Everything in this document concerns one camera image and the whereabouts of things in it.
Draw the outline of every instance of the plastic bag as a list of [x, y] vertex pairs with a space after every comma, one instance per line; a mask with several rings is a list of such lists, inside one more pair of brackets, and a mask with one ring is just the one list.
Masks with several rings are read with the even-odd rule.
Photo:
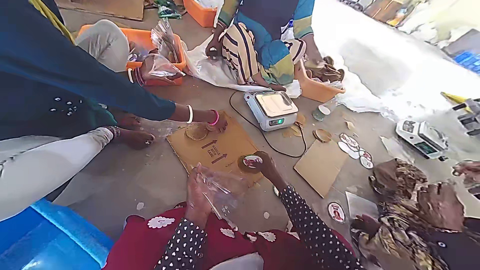
[[181, 14], [178, 12], [177, 5], [172, 0], [155, 0], [158, 5], [158, 17], [181, 19]]
[[148, 72], [150, 75], [158, 77], [171, 77], [176, 74], [181, 74], [185, 76], [185, 73], [180, 71], [176, 66], [174, 66], [167, 58], [158, 53], [153, 54], [153, 65], [152, 69]]
[[176, 44], [172, 27], [168, 19], [160, 19], [151, 32], [152, 43], [158, 48], [158, 52], [172, 63], [180, 62], [180, 45]]
[[153, 136], [156, 140], [164, 139], [169, 135], [172, 135], [175, 131], [185, 125], [183, 122], [177, 122], [172, 120], [163, 120], [163, 121], [153, 121], [142, 118], [141, 120], [141, 131], [146, 131]]
[[248, 190], [248, 181], [230, 173], [209, 172], [202, 174], [208, 190], [203, 190], [218, 219], [229, 220], [230, 213], [236, 209]]
[[143, 62], [148, 55], [148, 50], [141, 45], [130, 41], [130, 54], [128, 55], [128, 61]]

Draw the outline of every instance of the round label sticker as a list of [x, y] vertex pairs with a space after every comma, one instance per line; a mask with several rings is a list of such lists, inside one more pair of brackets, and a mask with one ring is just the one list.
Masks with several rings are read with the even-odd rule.
[[371, 162], [370, 160], [368, 160], [366, 157], [364, 156], [361, 156], [360, 157], [360, 163], [362, 164], [363, 167], [367, 168], [367, 169], [371, 169], [373, 168], [373, 162]]
[[360, 151], [360, 146], [354, 147], [354, 146], [352, 146], [352, 144], [347, 144], [347, 145], [350, 149], [352, 149], [352, 151], [355, 151], [355, 152]]
[[340, 147], [340, 149], [345, 153], [347, 153], [351, 158], [353, 158], [354, 160], [359, 159], [360, 157], [359, 152], [353, 151], [348, 144], [344, 142], [338, 142], [337, 144], [338, 144], [338, 147]]
[[254, 164], [258, 162], [258, 163], [263, 163], [263, 160], [262, 158], [258, 157], [258, 156], [254, 156], [254, 155], [251, 155], [251, 156], [246, 156], [244, 159], [243, 159], [243, 164], [245, 164], [245, 166], [248, 166], [250, 168], [254, 168], [256, 169], [256, 167], [254, 166]]
[[340, 136], [340, 140], [342, 140], [342, 142], [344, 142], [346, 144], [350, 143], [350, 137], [347, 134], [342, 133], [339, 136]]
[[343, 208], [336, 202], [332, 202], [328, 205], [328, 214], [332, 219], [339, 223], [345, 222], [345, 213]]
[[347, 143], [350, 147], [354, 147], [354, 148], [358, 148], [360, 149], [360, 145], [358, 144], [358, 142], [352, 138], [352, 137], [348, 137], [349, 138], [349, 142]]
[[360, 156], [365, 157], [366, 159], [368, 159], [370, 161], [372, 160], [372, 155], [370, 155], [370, 153], [365, 151], [365, 149], [363, 149], [363, 148], [360, 148]]

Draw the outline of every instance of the power cord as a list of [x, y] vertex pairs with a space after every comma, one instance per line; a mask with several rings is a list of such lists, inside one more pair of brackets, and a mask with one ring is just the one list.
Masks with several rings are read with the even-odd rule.
[[304, 149], [303, 149], [302, 154], [299, 155], [299, 156], [292, 156], [292, 155], [289, 155], [289, 154], [287, 154], [287, 153], [284, 153], [284, 152], [281, 152], [281, 151], [275, 149], [275, 147], [273, 147], [273, 146], [270, 144], [270, 142], [267, 140], [267, 137], [265, 137], [265, 131], [263, 131], [259, 126], [257, 126], [257, 125], [255, 125], [254, 123], [250, 122], [250, 120], [248, 120], [247, 118], [245, 118], [245, 116], [243, 116], [243, 114], [241, 114], [241, 113], [232, 105], [232, 97], [233, 97], [236, 93], [237, 93], [237, 91], [233, 92], [233, 94], [230, 96], [230, 106], [231, 106], [232, 109], [233, 109], [234, 111], [236, 111], [243, 119], [245, 119], [245, 121], [247, 121], [247, 122], [250, 123], [252, 126], [254, 126], [256, 129], [258, 129], [258, 131], [260, 131], [260, 133], [262, 134], [262, 136], [263, 136], [264, 139], [265, 139], [265, 142], [267, 142], [268, 146], [270, 146], [273, 150], [275, 150], [275, 152], [280, 153], [280, 154], [282, 154], [282, 155], [285, 155], [285, 156], [287, 156], [287, 157], [291, 157], [291, 158], [301, 158], [301, 157], [305, 154], [305, 152], [307, 152], [307, 143], [305, 142], [305, 137], [303, 136], [303, 130], [302, 130], [302, 127], [300, 127], [300, 125], [299, 125], [297, 122], [295, 122], [295, 125], [296, 125], [297, 127], [299, 127], [299, 129], [300, 129], [301, 138], [302, 138], [302, 140], [303, 140], [303, 146], [304, 146]]

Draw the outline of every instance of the white floral print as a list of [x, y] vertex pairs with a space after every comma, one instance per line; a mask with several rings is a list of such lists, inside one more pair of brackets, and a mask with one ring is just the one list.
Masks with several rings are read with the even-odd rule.
[[271, 232], [258, 232], [259, 235], [263, 236], [267, 241], [269, 242], [274, 242], [276, 239], [276, 236], [274, 233]]
[[220, 231], [228, 237], [235, 238], [235, 234], [233, 233], [233, 231], [231, 229], [220, 228]]
[[148, 221], [148, 227], [153, 229], [159, 229], [166, 227], [175, 222], [175, 219], [164, 218], [164, 217], [154, 217]]
[[255, 242], [255, 241], [257, 241], [257, 237], [256, 237], [256, 236], [251, 236], [251, 235], [247, 234], [247, 237], [248, 237], [248, 239], [250, 239], [250, 242], [252, 242], [252, 243]]

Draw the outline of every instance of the white bangle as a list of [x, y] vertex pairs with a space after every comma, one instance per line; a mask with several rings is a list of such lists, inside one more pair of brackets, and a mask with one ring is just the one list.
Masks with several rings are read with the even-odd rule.
[[128, 78], [130, 79], [130, 82], [131, 82], [131, 83], [133, 83], [132, 71], [133, 71], [133, 69], [131, 69], [131, 68], [129, 68], [129, 69], [127, 70], [127, 72], [128, 72]]
[[187, 105], [187, 107], [188, 107], [188, 109], [190, 110], [190, 118], [188, 119], [187, 124], [190, 124], [190, 123], [192, 123], [192, 121], [193, 121], [193, 109], [192, 109], [192, 107], [191, 107], [190, 105]]

